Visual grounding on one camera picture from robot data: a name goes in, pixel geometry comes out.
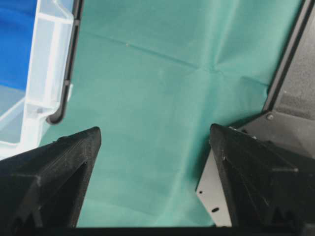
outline teal fabric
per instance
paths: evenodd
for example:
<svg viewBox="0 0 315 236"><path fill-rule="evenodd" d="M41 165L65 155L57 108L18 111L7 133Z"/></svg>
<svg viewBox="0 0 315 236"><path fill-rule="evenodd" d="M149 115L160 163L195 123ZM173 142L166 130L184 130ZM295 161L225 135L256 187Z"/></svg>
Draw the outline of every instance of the teal fabric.
<svg viewBox="0 0 315 236"><path fill-rule="evenodd" d="M99 126L79 227L208 226L211 123L261 111L299 0L87 0L65 119Z"/></svg>

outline screw hole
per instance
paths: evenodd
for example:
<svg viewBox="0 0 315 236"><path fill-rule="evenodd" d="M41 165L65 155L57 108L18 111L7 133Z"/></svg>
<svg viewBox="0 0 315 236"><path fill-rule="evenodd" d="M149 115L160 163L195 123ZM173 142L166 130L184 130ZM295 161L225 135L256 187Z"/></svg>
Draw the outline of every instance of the screw hole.
<svg viewBox="0 0 315 236"><path fill-rule="evenodd" d="M211 212L212 212L212 213L215 213L215 212L217 212L218 210L219 210L219 208L216 207L216 208L213 208Z"/></svg>

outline black metal frame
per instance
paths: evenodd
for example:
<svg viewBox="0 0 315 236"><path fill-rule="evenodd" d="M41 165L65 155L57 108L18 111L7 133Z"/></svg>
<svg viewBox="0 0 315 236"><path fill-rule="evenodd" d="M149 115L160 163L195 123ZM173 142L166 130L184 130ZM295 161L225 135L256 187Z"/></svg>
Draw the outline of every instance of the black metal frame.
<svg viewBox="0 0 315 236"><path fill-rule="evenodd" d="M315 157L314 4L302 4L262 114L240 128L308 157Z"/></svg>

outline blue surface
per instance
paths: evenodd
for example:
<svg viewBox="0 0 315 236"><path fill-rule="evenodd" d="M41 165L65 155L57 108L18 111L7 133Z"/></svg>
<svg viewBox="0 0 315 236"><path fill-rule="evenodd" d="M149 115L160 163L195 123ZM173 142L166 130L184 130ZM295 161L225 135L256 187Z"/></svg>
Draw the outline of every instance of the blue surface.
<svg viewBox="0 0 315 236"><path fill-rule="evenodd" d="M36 3L0 1L0 85L26 89Z"/></svg>

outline clear plastic container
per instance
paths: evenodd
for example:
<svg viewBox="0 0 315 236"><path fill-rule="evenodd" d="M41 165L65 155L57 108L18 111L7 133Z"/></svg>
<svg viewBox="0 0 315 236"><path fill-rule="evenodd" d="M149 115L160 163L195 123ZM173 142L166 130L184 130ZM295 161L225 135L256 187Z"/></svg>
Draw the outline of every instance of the clear plastic container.
<svg viewBox="0 0 315 236"><path fill-rule="evenodd" d="M0 86L0 159L38 147L46 118L60 105L72 2L37 0L26 90Z"/></svg>

